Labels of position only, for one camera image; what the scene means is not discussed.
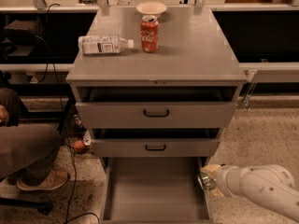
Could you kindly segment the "person's hand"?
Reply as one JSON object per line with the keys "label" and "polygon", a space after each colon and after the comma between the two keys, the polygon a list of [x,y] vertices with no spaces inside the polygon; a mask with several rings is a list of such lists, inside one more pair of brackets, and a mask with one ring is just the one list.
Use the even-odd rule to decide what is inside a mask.
{"label": "person's hand", "polygon": [[7,126],[9,122],[9,114],[6,110],[6,108],[2,105],[0,105],[0,124]]}

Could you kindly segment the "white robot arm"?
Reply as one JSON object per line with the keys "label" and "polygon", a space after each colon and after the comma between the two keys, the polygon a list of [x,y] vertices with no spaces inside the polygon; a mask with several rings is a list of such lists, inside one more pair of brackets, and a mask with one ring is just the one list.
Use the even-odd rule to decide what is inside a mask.
{"label": "white robot arm", "polygon": [[214,196],[244,197],[267,210],[299,221],[299,192],[292,174],[269,164],[248,167],[209,164],[197,176],[202,190]]}

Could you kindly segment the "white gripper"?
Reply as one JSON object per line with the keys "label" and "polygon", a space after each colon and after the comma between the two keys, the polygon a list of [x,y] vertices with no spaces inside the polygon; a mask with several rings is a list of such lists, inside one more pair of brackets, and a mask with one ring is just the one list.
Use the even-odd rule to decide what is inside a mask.
{"label": "white gripper", "polygon": [[246,172],[244,168],[236,166],[219,164],[209,164],[201,168],[201,172],[206,175],[214,175],[216,173],[216,183],[218,189],[213,189],[211,193],[216,197],[236,197],[244,196],[241,188],[241,179]]}

